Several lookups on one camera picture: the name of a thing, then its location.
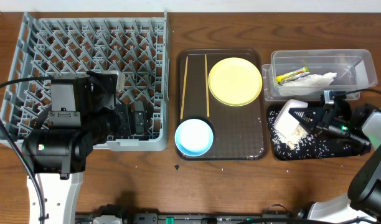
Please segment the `white shallow bowl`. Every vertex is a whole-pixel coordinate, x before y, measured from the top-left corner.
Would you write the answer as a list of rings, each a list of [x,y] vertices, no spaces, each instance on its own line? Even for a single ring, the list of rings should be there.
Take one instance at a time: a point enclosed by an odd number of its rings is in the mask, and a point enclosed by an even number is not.
[[[296,130],[299,121],[290,113],[291,108],[307,108],[308,103],[299,100],[288,100],[279,112],[274,122],[274,129],[284,138],[289,138]]]

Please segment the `white napkin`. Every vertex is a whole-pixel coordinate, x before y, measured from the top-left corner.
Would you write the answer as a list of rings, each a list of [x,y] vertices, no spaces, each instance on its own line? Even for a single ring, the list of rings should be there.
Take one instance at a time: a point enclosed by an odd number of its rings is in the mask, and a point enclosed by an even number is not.
[[[295,81],[287,82],[278,88],[280,96],[304,96],[310,95],[328,87],[337,73],[329,72],[323,75],[312,74],[298,78]]]

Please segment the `green orange snack wrapper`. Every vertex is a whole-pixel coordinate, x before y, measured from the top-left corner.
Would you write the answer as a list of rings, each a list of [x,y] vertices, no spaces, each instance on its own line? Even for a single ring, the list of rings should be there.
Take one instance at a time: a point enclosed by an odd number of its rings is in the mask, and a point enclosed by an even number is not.
[[[276,77],[276,82],[279,85],[299,79],[306,75],[309,75],[310,71],[308,67],[303,67],[292,72],[285,73]]]

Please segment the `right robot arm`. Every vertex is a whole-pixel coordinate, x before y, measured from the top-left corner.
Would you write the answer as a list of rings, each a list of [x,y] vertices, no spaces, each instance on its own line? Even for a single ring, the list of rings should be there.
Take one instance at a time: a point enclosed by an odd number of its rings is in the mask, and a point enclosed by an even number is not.
[[[348,147],[354,154],[372,155],[352,179],[348,192],[325,202],[316,202],[307,218],[320,222],[381,222],[381,109],[364,104],[349,112],[348,119],[337,118],[343,102],[310,107],[307,102],[289,100],[286,112],[298,124],[326,141],[338,153]]]

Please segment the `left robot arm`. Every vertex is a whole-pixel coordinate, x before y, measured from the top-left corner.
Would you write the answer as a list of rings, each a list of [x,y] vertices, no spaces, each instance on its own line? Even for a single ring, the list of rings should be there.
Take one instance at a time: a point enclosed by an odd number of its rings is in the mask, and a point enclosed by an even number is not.
[[[22,144],[40,187],[44,223],[74,223],[86,158],[93,147],[109,136],[135,133],[134,113],[116,100],[124,87],[125,75],[119,71],[51,79],[50,126],[36,127]]]

